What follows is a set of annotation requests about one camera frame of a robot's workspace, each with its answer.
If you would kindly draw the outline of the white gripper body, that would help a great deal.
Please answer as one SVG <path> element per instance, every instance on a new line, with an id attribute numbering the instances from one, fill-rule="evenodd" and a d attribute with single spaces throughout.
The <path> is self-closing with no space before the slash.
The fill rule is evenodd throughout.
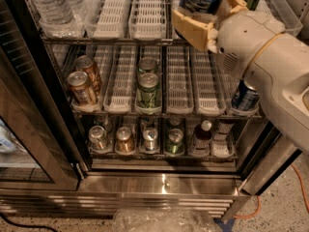
<path id="1" fill-rule="evenodd" d="M 241 79 L 257 53 L 284 31 L 283 22 L 262 12 L 246 11 L 229 16 L 220 24 L 218 32 L 217 67 Z"/>

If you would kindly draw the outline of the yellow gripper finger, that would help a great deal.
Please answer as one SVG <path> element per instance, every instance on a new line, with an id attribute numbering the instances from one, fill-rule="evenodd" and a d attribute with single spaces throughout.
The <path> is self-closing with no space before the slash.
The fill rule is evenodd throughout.
<path id="1" fill-rule="evenodd" d="M 244 0 L 222 0 L 217 11 L 218 22 L 221 23 L 229 16 L 247 10 L 247 3 Z"/>
<path id="2" fill-rule="evenodd" d="M 173 9 L 172 24 L 174 29 L 196 49 L 217 52 L 218 30 L 214 28 L 213 22 L 201 22 L 183 14 L 179 9 Z"/>

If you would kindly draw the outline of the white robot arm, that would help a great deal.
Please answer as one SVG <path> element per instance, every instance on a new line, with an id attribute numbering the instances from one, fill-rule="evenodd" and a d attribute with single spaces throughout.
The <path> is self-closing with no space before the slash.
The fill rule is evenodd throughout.
<path id="1" fill-rule="evenodd" d="M 218 14 L 172 10 L 174 28 L 195 48 L 215 54 L 218 68 L 251 84 L 270 122 L 309 152 L 309 46 L 243 0 L 223 0 Z"/>

